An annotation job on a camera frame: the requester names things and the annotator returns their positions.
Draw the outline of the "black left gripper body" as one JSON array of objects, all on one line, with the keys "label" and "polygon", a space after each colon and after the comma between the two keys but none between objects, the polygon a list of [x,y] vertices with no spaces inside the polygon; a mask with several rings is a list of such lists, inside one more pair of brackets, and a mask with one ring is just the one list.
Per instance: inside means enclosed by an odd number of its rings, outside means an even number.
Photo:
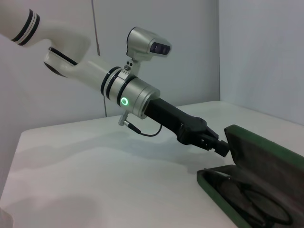
[{"label": "black left gripper body", "polygon": [[160,98],[148,103],[146,116],[172,131],[184,145],[207,145],[203,136],[207,130],[206,121],[191,116]]}]

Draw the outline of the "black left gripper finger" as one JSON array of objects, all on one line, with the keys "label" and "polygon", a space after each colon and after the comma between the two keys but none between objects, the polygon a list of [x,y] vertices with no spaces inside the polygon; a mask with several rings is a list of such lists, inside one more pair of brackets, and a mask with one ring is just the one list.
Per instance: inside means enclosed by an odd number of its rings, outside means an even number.
[{"label": "black left gripper finger", "polygon": [[228,143],[223,140],[201,140],[203,149],[205,150],[214,150],[215,153],[219,154],[222,157],[226,157],[228,154]]},{"label": "black left gripper finger", "polygon": [[216,134],[211,128],[208,126],[206,127],[206,130],[203,133],[204,141],[206,142],[206,145],[208,149],[214,149],[214,150],[229,150],[229,145],[227,142],[223,140],[219,140],[219,135]]}]

